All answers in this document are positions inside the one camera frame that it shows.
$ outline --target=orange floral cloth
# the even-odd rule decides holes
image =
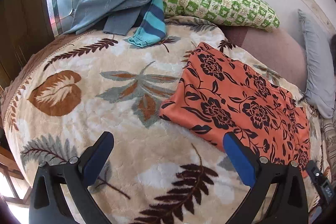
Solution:
[[[310,158],[305,110],[292,94],[251,67],[202,42],[191,53],[174,95],[162,103],[162,119],[190,129],[223,151],[223,136],[234,132],[258,156],[273,163]]]

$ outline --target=wooden chair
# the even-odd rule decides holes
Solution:
[[[24,180],[23,175],[17,166],[11,152],[0,146],[0,172],[5,175],[8,185],[13,193],[14,198],[4,196],[3,199],[7,203],[15,204],[20,207],[29,208],[31,187],[28,188],[23,199],[20,199],[13,185],[12,178]]]

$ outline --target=fabric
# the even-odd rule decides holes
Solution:
[[[159,197],[180,188],[176,184],[184,183],[184,171],[195,167],[192,172],[197,176],[206,174],[210,180],[205,178],[205,192],[194,185],[197,200],[191,200],[190,192],[181,193],[186,197],[179,207],[183,223],[225,222],[249,187],[242,185],[225,153],[187,129],[159,119],[158,111],[162,101],[176,90],[187,55],[202,41],[222,48],[230,58],[251,67],[263,64],[239,47],[233,45],[230,49],[229,44],[222,42],[225,36],[221,30],[203,19],[171,18],[167,37],[151,47],[137,48],[124,41],[135,31],[132,28],[126,37],[102,31],[73,36],[47,56],[36,56],[31,70],[24,68],[30,73],[20,76],[18,86],[11,86],[14,92],[7,93],[7,103],[2,108],[13,156],[32,185],[39,161],[65,162],[71,156],[81,155],[104,131],[110,131],[115,147],[89,190],[112,223],[141,222],[135,218],[146,217],[141,212],[148,210],[150,204],[162,203]],[[296,86],[283,78],[279,84],[290,91],[296,102],[302,99]],[[328,163],[321,150],[323,147],[325,152],[320,126],[304,100],[298,106],[305,108],[312,121],[310,128],[314,129],[310,132],[316,134],[310,140],[310,156],[325,170]],[[306,178],[304,183],[311,207],[317,193],[310,180]],[[64,189],[64,195],[75,220],[84,223],[68,190]],[[179,223],[175,213],[172,215],[167,207],[163,211]],[[154,212],[162,217],[162,212]]]
[[[71,29],[65,32],[80,34],[108,16],[104,32],[126,35],[135,23],[142,6],[151,0],[80,0]]]
[[[144,15],[140,13],[143,18],[140,27],[135,32],[134,36],[127,41],[138,47],[146,47],[159,42],[166,36],[166,24],[163,14],[162,0],[152,0],[150,6],[142,9]]]
[[[322,119],[321,131],[325,136],[325,144],[327,147],[327,157],[330,165],[331,180],[336,184],[336,130],[331,119]]]
[[[206,43],[191,53],[160,115],[222,151],[224,135],[233,132],[272,163],[295,160],[303,171],[310,159],[307,116],[295,107],[290,92]]]
[[[280,21],[263,0],[163,0],[166,17],[185,15],[217,25],[250,26],[273,31]]]
[[[27,64],[20,71],[19,75],[1,93],[0,98],[1,126],[3,126],[2,121],[4,120],[8,105],[10,104],[14,94],[17,92],[17,89],[28,77],[28,75],[50,54],[52,54],[65,44],[68,44],[75,38],[76,38],[75,34],[65,34],[57,36],[53,42],[49,43],[45,48],[41,49],[38,53],[33,54],[30,57]]]
[[[245,26],[220,26],[226,38],[242,47],[269,70],[262,73],[266,79],[283,77],[302,92],[307,85],[307,62],[305,50],[283,28],[264,32]]]
[[[307,102],[317,107],[322,117],[333,117],[335,103],[335,78],[333,59],[328,39],[318,23],[308,14],[298,10],[306,45],[308,68]]]

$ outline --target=clothing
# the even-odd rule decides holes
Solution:
[[[151,0],[80,0],[71,29],[65,32],[80,34],[108,16],[104,32],[126,35],[134,25],[144,5]]]
[[[142,23],[135,34],[128,39],[129,43],[146,47],[165,38],[166,24],[162,0],[152,0],[148,7],[145,5],[139,18],[142,18]]]
[[[295,160],[303,171],[310,158],[305,109],[295,107],[291,93],[204,42],[191,53],[159,115],[222,151],[224,135],[233,132],[272,163]]]

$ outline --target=gray cloth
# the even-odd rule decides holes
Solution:
[[[80,34],[108,16],[104,32],[126,35],[139,16],[142,6],[151,0],[80,0],[71,29]]]
[[[307,103],[317,107],[325,119],[333,117],[335,104],[335,77],[328,39],[318,23],[298,10],[302,24],[307,57]]]

